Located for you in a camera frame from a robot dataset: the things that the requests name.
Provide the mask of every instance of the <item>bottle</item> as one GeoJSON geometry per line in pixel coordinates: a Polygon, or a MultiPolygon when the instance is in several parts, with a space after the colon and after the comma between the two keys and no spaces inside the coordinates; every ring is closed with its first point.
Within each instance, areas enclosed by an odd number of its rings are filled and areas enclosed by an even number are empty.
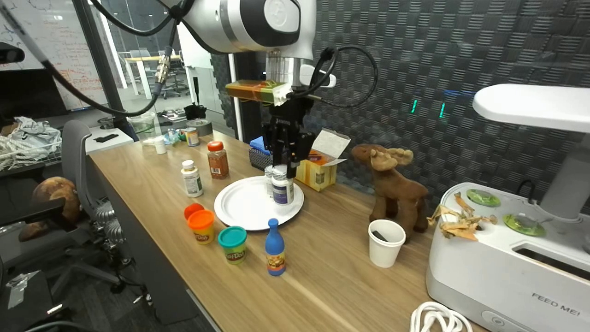
{"type": "Polygon", "coordinates": [[[263,241],[265,256],[266,256],[266,269],[272,276],[278,276],[285,271],[285,260],[283,260],[283,240],[278,232],[278,219],[268,219],[268,232],[263,241]]]}
{"type": "Polygon", "coordinates": [[[228,175],[226,153],[222,142],[211,140],[206,144],[207,169],[213,179],[224,179],[228,175]]]}
{"type": "Polygon", "coordinates": [[[285,166],[274,166],[270,175],[272,201],[287,205],[292,199],[292,182],[287,179],[285,166]]]}
{"type": "Polygon", "coordinates": [[[200,175],[198,169],[195,168],[193,160],[182,160],[182,169],[180,169],[185,184],[185,195],[187,197],[196,197],[202,195],[202,184],[200,184],[200,175]]]}

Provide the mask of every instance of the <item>wooden toy animal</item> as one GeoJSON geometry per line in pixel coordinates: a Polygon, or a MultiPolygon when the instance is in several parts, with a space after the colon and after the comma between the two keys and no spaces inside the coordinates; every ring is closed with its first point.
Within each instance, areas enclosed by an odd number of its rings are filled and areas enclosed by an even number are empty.
{"type": "Polygon", "coordinates": [[[372,171],[373,206],[368,219],[392,219],[403,227],[405,238],[427,229],[423,210],[427,188],[396,169],[410,164],[410,149],[357,144],[351,147],[351,158],[372,171]]]}

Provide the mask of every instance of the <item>plastic bag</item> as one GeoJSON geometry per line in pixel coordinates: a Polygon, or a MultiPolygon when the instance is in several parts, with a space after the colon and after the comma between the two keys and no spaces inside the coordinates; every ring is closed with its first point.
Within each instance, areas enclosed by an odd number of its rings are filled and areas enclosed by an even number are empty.
{"type": "Polygon", "coordinates": [[[60,131],[45,122],[16,116],[18,127],[0,136],[0,169],[23,168],[60,157],[60,131]]]}

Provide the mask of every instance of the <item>white cable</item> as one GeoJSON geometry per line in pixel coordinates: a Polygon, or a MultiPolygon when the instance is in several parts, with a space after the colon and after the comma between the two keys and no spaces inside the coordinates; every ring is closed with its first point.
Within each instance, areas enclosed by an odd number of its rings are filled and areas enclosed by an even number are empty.
{"type": "Polygon", "coordinates": [[[408,332],[429,332],[434,323],[442,332],[471,332],[471,324],[458,312],[438,302],[421,302],[412,310],[408,332]]]}

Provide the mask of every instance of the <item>green container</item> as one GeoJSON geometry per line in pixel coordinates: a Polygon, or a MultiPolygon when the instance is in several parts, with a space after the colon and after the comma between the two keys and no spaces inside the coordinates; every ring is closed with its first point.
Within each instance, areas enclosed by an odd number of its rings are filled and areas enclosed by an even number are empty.
{"type": "Polygon", "coordinates": [[[241,227],[226,227],[217,234],[217,243],[222,247],[228,262],[239,262],[244,254],[246,232],[241,227]]]}

